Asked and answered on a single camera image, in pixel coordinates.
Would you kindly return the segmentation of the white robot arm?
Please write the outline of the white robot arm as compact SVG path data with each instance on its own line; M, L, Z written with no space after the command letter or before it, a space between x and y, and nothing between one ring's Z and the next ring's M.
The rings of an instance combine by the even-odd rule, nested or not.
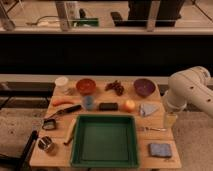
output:
M202 66L176 72L168 78L168 90L162 97L165 128L173 126L177 112L183 111L187 103L213 118L213 90L207 87L210 80L210 72Z

